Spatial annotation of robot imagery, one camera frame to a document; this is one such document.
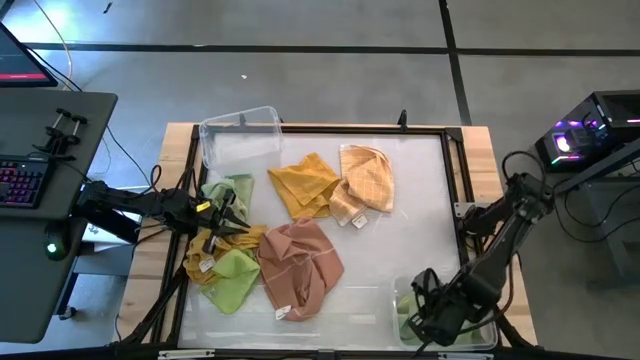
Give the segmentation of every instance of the yellow cloth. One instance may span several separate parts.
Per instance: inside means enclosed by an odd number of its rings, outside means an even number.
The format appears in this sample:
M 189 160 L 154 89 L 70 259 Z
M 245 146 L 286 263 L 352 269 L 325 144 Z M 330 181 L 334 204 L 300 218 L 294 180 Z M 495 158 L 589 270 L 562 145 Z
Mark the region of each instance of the yellow cloth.
M 251 226 L 247 234 L 218 238 L 216 240 L 216 249 L 213 251 L 213 256 L 211 256 L 202 251 L 202 246 L 204 246 L 205 241 L 207 241 L 211 234 L 211 230 L 204 229 L 191 240 L 189 250 L 187 251 L 187 258 L 182 262 L 182 266 L 187 270 L 187 275 L 189 275 L 189 278 L 194 283 L 199 285 L 213 284 L 218 280 L 218 275 L 216 275 L 213 269 L 209 269 L 204 273 L 200 271 L 200 262 L 212 258 L 218 261 L 231 249 L 255 249 L 260 245 L 260 236 L 262 236 L 265 231 L 267 231 L 266 225 L 254 225 Z
M 329 199 L 340 178 L 318 154 L 305 156 L 299 165 L 268 172 L 293 220 L 331 215 Z
M 380 211 L 393 209 L 391 162 L 380 150 L 343 145 L 340 149 L 342 180 L 331 196 L 331 214 L 341 226 L 367 206 Z

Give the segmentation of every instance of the beige cloth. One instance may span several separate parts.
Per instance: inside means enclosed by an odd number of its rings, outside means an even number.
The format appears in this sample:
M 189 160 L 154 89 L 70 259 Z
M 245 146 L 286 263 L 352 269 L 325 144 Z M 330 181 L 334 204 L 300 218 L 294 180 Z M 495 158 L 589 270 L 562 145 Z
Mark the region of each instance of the beige cloth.
M 273 308 L 290 305 L 284 319 L 291 321 L 317 314 L 344 272 L 333 244 L 312 218 L 266 232 L 257 259 Z
M 393 209 L 391 162 L 380 150 L 343 145 L 340 169 L 342 180 L 331 196 L 329 209 L 341 226 L 367 206 L 386 212 Z

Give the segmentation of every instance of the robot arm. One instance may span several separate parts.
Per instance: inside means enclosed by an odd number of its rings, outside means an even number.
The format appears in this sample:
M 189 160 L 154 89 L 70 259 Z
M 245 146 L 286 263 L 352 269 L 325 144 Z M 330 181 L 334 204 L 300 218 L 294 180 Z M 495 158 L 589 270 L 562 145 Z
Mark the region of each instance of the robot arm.
M 448 284 L 442 284 L 433 269 L 421 272 L 411 283 L 418 312 L 408 320 L 409 326 L 425 344 L 453 344 L 459 334 L 471 331 L 462 329 L 465 320 L 478 323 L 496 308 L 513 255 L 532 226 L 553 210 L 551 188 L 533 176 L 515 174 L 507 185 L 504 197 L 487 208 L 471 207 L 461 220 L 465 235 L 481 237 L 494 234 L 503 222 L 485 252 Z
M 216 236 L 246 233 L 245 230 L 225 225 L 225 220 L 248 228 L 249 225 L 237 218 L 230 208 L 236 195 L 228 189 L 223 195 L 222 206 L 211 206 L 189 195 L 182 189 L 163 189 L 158 192 L 134 193 L 113 189 L 103 181 L 85 185 L 80 194 L 75 216 L 86 218 L 123 239 L 130 238 L 138 227 L 134 221 L 119 211 L 140 214 L 158 220 L 169 229 L 180 232 L 197 231 L 198 227 L 213 230 Z

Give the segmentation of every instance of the plastic container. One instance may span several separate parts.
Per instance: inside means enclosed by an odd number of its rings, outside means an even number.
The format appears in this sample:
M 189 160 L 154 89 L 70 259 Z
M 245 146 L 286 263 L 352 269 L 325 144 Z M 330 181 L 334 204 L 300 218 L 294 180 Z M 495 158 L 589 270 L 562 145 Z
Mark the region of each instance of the plastic container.
M 282 151 L 280 117 L 271 106 L 206 119 L 199 132 L 204 165 L 222 176 L 225 167 L 237 168 L 250 158 L 279 159 Z
M 409 312 L 406 315 L 399 314 L 405 313 L 408 302 L 415 302 L 413 295 L 413 289 L 411 288 L 411 281 L 413 277 L 404 275 L 398 276 L 393 280 L 393 292 L 391 294 L 392 299 L 392 311 L 393 311 L 393 332 L 397 340 L 398 346 L 405 350 L 415 351 L 420 347 L 420 343 L 414 343 L 411 341 L 411 335 L 413 332 L 408 326 L 403 326 L 402 322 L 405 318 L 408 318 L 413 313 Z M 473 325 L 469 322 L 465 322 L 463 328 Z M 490 350 L 498 344 L 498 333 L 494 323 L 483 326 L 482 328 L 471 331 L 467 334 L 458 336 L 455 343 L 450 346 L 444 347 L 436 343 L 427 345 L 427 351 L 437 351 L 441 349 L 447 349 L 449 351 L 475 351 L 475 350 Z

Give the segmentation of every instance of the white table surface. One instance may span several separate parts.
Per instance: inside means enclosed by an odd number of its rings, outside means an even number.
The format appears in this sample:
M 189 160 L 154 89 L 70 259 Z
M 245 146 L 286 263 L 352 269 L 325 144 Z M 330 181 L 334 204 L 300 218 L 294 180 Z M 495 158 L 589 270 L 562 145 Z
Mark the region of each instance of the white table surface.
M 218 141 L 241 135 L 218 134 Z M 340 227 L 317 219 L 345 272 L 322 310 L 305 322 L 278 321 L 258 280 L 242 307 L 224 315 L 190 284 L 180 332 L 181 348 L 402 350 L 393 330 L 393 280 L 432 267 L 443 282 L 460 268 L 440 139 L 429 135 L 284 134 L 280 154 L 218 169 L 255 178 L 250 224 L 291 222 L 267 175 L 316 152 L 340 175 L 343 144 L 383 151 L 391 161 L 395 204 L 390 213 L 365 212 L 368 223 Z

